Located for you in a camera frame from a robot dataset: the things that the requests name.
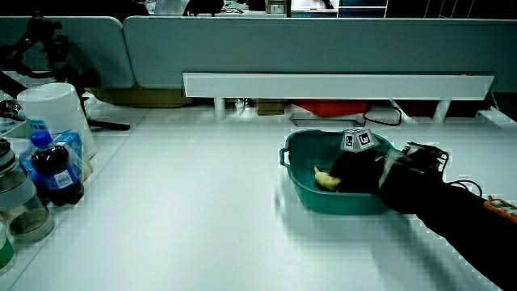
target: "teal plastic basin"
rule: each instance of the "teal plastic basin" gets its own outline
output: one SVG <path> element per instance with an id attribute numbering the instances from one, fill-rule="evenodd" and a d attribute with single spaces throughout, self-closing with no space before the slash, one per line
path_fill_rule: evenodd
<path id="1" fill-rule="evenodd" d="M 310 210 L 325 214 L 379 214 L 388 210 L 377 194 L 330 192 L 316 185 L 314 166 L 329 172 L 341 155 L 339 149 L 344 132 L 324 132 L 310 129 L 293 133 L 280 150 L 280 165 L 288 170 L 301 203 Z M 374 150 L 387 154 L 394 150 L 384 138 L 374 136 L 379 142 Z M 288 153 L 289 164 L 284 155 Z"/>

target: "bottle label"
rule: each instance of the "bottle label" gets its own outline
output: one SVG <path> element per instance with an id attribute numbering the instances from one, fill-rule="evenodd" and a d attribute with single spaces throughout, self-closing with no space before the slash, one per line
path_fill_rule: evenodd
<path id="1" fill-rule="evenodd" d="M 61 173 L 42 175 L 42 180 L 48 190 L 55 191 L 67 188 L 68 186 L 76 183 L 78 181 L 78 177 L 72 167 L 67 167 L 66 170 Z"/>
<path id="2" fill-rule="evenodd" d="M 9 243 L 9 241 L 6 239 L 2 245 L 0 245 L 0 269 L 4 268 L 8 264 L 12 264 L 11 259 L 15 255 L 15 251 L 13 250 L 13 247 Z"/>
<path id="3" fill-rule="evenodd" d="M 19 121 L 15 121 L 9 118 L 0 118 L 0 133 L 6 133 L 13 129 Z"/>
<path id="4" fill-rule="evenodd" d="M 54 179 L 60 189 L 74 183 L 68 171 L 62 171 L 61 173 L 54 175 Z"/>
<path id="5" fill-rule="evenodd" d="M 42 120 L 27 119 L 27 121 L 28 121 L 29 125 L 34 129 L 34 131 L 40 131 L 40 130 L 48 131 L 47 125 Z"/>

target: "white bucket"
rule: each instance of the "white bucket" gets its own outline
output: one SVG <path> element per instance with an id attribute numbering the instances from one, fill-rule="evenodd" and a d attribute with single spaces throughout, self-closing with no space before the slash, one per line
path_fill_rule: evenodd
<path id="1" fill-rule="evenodd" d="M 88 158 L 93 158 L 97 145 L 74 86 L 59 82 L 34 86 L 18 94 L 18 102 L 20 115 L 27 118 L 35 132 L 48 130 L 54 136 L 67 130 L 77 130 L 84 153 Z"/>

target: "black tripod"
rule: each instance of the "black tripod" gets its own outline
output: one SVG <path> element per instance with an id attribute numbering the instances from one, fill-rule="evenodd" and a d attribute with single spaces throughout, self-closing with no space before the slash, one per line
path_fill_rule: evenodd
<path id="1" fill-rule="evenodd" d="M 64 36 L 53 38 L 56 29 L 61 29 L 60 23 L 54 23 L 42 15 L 33 15 L 27 22 L 27 32 L 15 45 L 0 45 L 0 67 L 5 70 L 16 71 L 18 74 L 30 78 L 55 78 L 57 82 L 67 82 L 75 87 L 81 102 L 82 111 L 89 126 L 113 130 L 129 130 L 129 124 L 92 120 L 87 116 L 84 103 L 88 98 L 82 97 L 82 95 L 86 92 L 86 86 L 93 86 L 99 81 L 99 76 L 93 70 L 85 70 L 83 74 L 80 75 L 75 68 L 69 65 L 63 65 L 61 68 L 50 72 L 35 73 L 22 63 L 23 54 L 38 41 L 41 41 L 44 46 L 41 52 L 47 53 L 46 59 L 48 60 L 47 67 L 49 69 L 52 69 L 56 62 L 64 61 L 68 53 L 69 43 Z M 16 96 L 26 89 L 24 85 L 16 82 L 0 71 L 0 90 L 16 99 Z M 18 117 L 18 111 L 19 105 L 17 103 L 12 101 L 0 102 L 1 117 L 22 120 Z"/>

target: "table leg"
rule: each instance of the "table leg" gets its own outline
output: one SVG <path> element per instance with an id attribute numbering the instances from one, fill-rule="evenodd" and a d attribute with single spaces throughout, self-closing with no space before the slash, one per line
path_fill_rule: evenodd
<path id="1" fill-rule="evenodd" d="M 447 111 L 449 110 L 449 106 L 451 105 L 451 100 L 440 100 L 438 105 L 436 105 L 435 115 L 433 116 L 434 122 L 444 122 L 445 116 L 447 115 Z"/>
<path id="2" fill-rule="evenodd" d="M 223 120 L 225 118 L 225 99 L 224 98 L 214 98 L 213 99 L 214 108 L 216 111 L 216 119 Z"/>

